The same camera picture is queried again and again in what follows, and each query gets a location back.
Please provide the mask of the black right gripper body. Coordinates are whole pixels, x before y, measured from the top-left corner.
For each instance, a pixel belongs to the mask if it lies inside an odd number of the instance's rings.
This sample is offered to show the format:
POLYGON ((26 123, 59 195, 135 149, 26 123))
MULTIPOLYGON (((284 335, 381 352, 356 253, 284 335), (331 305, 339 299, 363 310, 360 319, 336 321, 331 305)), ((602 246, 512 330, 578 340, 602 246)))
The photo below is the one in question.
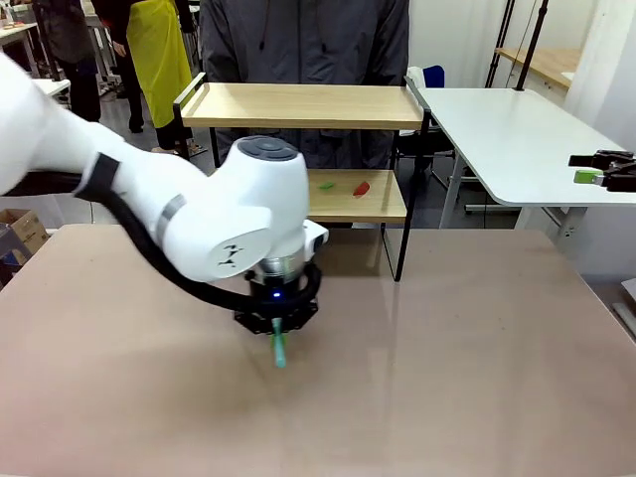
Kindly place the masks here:
POLYGON ((627 162, 613 162, 606 170, 606 189, 609 192, 635 191, 635 160, 627 162))

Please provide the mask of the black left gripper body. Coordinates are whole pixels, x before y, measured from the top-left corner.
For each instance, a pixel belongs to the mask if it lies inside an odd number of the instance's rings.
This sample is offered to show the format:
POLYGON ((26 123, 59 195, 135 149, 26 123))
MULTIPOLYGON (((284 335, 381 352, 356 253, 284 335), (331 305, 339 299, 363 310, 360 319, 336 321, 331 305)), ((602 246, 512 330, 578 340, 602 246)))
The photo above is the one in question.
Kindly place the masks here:
POLYGON ((263 318, 281 318, 306 305, 317 305, 318 271, 303 270, 286 281, 282 277, 264 277, 250 270, 246 273, 250 297, 260 303, 255 311, 263 318))

